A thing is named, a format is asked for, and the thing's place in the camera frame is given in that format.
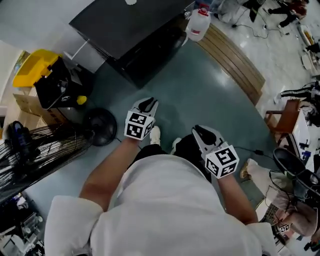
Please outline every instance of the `yellow crate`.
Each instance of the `yellow crate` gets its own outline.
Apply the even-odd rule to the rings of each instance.
[[[61,55],[52,51],[39,49],[29,55],[13,79],[13,87],[33,87],[42,77],[50,75],[48,67]]]

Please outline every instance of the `green floor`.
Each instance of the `green floor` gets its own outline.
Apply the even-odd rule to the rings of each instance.
[[[155,97],[159,106],[155,115],[161,129],[161,145],[167,152],[177,137],[190,134],[194,125],[219,130],[234,147],[263,150],[272,154],[275,143],[269,129],[241,88],[195,43],[188,42],[172,60],[142,89],[137,89],[108,64],[96,73],[89,106],[110,110],[118,123],[117,137],[124,138],[127,111],[145,97]],[[148,144],[145,139],[142,145]],[[27,192],[46,216],[55,195],[76,196],[92,169],[116,146],[112,144],[91,149],[76,161],[30,187]],[[235,176],[247,158],[252,157],[264,167],[274,168],[267,157],[236,150],[240,163]],[[250,201],[256,206],[263,198],[251,181],[239,180]]]

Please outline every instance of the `plastic jug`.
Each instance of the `plastic jug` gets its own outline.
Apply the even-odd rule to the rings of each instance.
[[[185,29],[188,38],[196,42],[205,36],[211,22],[211,16],[208,13],[209,6],[201,3],[199,7],[199,9],[192,11],[189,23]]]

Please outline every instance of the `black pants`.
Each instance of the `black pants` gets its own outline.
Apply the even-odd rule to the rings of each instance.
[[[140,159],[154,155],[167,155],[167,153],[163,151],[161,146],[159,146],[158,144],[148,145],[141,149],[141,151],[133,160],[132,164]],[[203,175],[209,182],[211,182],[211,175],[206,171],[205,166],[203,165],[201,152],[197,143],[195,142],[194,137],[191,134],[184,137],[176,145],[176,151],[174,155],[188,160],[203,173]]]
[[[313,45],[309,45],[307,48],[306,48],[308,51],[311,51],[315,54],[317,53],[320,53],[320,47],[319,47],[319,43],[315,43]]]
[[[313,86],[304,87],[298,90],[285,90],[281,92],[281,97],[297,97],[297,98],[307,98],[311,99],[311,90]]]
[[[270,14],[286,14],[287,15],[286,19],[280,22],[280,26],[283,28],[288,26],[291,22],[295,21],[297,18],[296,15],[290,12],[290,9],[286,5],[283,5],[277,9],[269,9],[268,12]]]

